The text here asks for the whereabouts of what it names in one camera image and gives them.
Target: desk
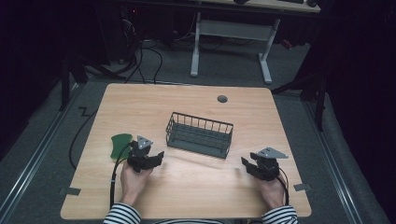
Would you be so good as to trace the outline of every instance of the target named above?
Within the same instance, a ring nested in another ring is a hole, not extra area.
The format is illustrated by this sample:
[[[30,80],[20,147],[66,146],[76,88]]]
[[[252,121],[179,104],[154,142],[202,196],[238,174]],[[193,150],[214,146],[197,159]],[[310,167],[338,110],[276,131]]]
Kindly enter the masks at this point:
[[[199,1],[199,4],[201,4],[202,2],[236,5],[236,3],[233,0],[203,0],[203,1]],[[264,7],[264,8],[291,10],[298,12],[314,12],[314,13],[320,12],[319,6],[309,7],[306,4],[306,2],[304,2],[303,4],[295,4],[295,3],[289,3],[289,2],[277,1],[277,0],[268,0],[268,1],[250,0],[246,2],[244,5],[239,7]],[[262,76],[264,78],[264,82],[266,84],[271,84],[272,79],[266,60],[270,52],[270,48],[274,42],[274,38],[276,36],[276,31],[279,23],[280,23],[280,19],[276,19],[272,26],[244,24],[244,23],[227,22],[227,21],[208,21],[208,20],[201,20],[201,13],[198,12],[196,25],[195,25],[195,45],[192,54],[191,76],[192,77],[198,76],[199,55],[200,55],[200,50],[199,50],[200,35],[217,35],[224,37],[235,37],[235,38],[266,41],[266,45],[265,48],[263,49],[263,52],[259,54],[259,62],[262,67]]]
[[[219,95],[228,97],[218,102]],[[165,128],[172,112],[233,124],[226,160],[168,147]],[[273,147],[287,155],[278,160],[290,182],[290,204],[299,217],[311,214],[288,139],[271,92],[264,88],[110,84],[92,125],[71,188],[61,211],[65,219],[104,218],[109,210],[111,136],[140,134],[154,142],[150,155],[165,152],[135,208],[143,218],[259,217],[268,208],[241,157]],[[120,168],[116,201],[120,199]]]

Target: black tape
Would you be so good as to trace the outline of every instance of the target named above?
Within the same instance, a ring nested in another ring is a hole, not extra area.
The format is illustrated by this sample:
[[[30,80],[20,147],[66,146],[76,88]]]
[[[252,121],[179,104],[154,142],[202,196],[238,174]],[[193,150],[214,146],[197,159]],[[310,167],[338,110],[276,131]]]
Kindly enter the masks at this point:
[[[61,188],[59,190],[59,195],[64,196],[66,194],[70,194],[70,195],[76,195],[78,196],[79,193],[81,192],[81,189],[73,189],[73,188]]]
[[[300,191],[300,190],[305,190],[305,191],[309,191],[311,190],[311,185],[310,184],[299,184],[299,185],[294,185],[294,189],[296,191]]]

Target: striped shirt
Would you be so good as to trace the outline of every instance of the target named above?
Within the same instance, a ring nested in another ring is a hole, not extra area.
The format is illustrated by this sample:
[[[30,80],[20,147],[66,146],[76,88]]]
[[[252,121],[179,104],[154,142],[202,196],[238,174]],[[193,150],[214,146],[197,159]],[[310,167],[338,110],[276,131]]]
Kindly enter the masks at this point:
[[[138,224],[142,217],[131,206],[124,203],[114,203],[107,214],[104,223],[106,224]],[[175,219],[163,220],[157,224],[223,224],[221,221],[209,219]],[[283,206],[273,209],[262,215],[263,224],[297,224],[297,214],[293,207]]]

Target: striped sleeve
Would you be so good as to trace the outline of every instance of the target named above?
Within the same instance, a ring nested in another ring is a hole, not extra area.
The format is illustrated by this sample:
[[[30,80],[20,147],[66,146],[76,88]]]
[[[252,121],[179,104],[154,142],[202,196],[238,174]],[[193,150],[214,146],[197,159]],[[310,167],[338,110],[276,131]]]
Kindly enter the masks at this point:
[[[103,223],[137,224],[140,223],[141,219],[142,217],[140,216],[140,214],[131,206],[125,203],[114,203]]]
[[[264,224],[297,224],[297,213],[290,205],[275,208],[262,215]]]

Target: wooden table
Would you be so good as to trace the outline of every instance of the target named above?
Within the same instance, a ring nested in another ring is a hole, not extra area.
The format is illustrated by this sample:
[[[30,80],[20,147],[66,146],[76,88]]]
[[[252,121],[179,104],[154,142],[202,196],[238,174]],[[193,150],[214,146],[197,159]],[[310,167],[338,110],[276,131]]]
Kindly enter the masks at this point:
[[[227,103],[218,96],[228,97]],[[226,160],[166,145],[165,128],[172,112],[233,124],[233,141]],[[105,92],[82,153],[61,215],[65,219],[104,218],[109,210],[111,136],[138,134],[154,142],[150,155],[165,152],[135,208],[143,218],[259,217],[268,208],[241,157],[273,147],[287,155],[278,160],[290,182],[290,204],[299,217],[311,214],[288,139],[271,92],[265,88],[110,84]],[[120,175],[116,202],[120,199]]]

